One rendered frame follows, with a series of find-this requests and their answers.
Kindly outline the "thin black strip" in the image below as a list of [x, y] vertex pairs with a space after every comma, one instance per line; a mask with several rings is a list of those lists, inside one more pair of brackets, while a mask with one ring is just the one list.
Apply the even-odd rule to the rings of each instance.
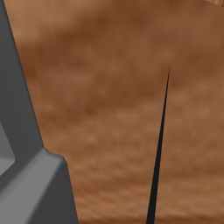
[[165, 111], [166, 111], [169, 81], [166, 82], [166, 86], [167, 88], [165, 89], [165, 94], [164, 94], [164, 106], [163, 106], [163, 113], [161, 117], [160, 131], [159, 131], [158, 142], [157, 142], [157, 154], [156, 154], [154, 172], [153, 172], [151, 189], [150, 189], [150, 200], [149, 200], [146, 224], [154, 224], [155, 217], [156, 217], [158, 181], [159, 181], [160, 164], [161, 164], [162, 147], [163, 147], [163, 137], [164, 137], [164, 128], [165, 128]]

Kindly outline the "brown wooden cupboard panel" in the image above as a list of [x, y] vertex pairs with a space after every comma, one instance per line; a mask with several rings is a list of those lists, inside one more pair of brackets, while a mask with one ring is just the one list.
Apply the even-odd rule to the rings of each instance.
[[4, 0], [80, 224], [224, 224], [224, 0]]

